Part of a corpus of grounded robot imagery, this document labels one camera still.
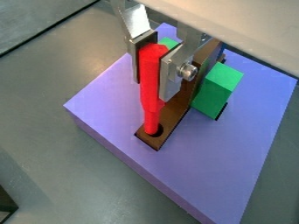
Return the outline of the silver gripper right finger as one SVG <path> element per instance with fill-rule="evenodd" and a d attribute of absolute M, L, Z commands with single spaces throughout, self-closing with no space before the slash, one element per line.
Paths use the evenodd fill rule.
<path fill-rule="evenodd" d="M 181 91 L 182 82 L 192 81 L 198 73 L 193 65 L 196 53 L 212 42 L 212 36 L 185 23 L 177 27 L 182 43 L 161 59 L 160 98 L 169 102 Z"/>

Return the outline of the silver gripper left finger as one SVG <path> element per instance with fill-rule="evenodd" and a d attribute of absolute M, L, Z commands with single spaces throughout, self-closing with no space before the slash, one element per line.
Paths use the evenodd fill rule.
<path fill-rule="evenodd" d="M 141 3 L 127 4 L 129 0 L 110 0 L 126 35 L 127 52 L 133 57 L 134 80 L 141 82 L 139 50 L 149 43 L 158 42 L 158 32 L 151 28 L 146 6 Z"/>

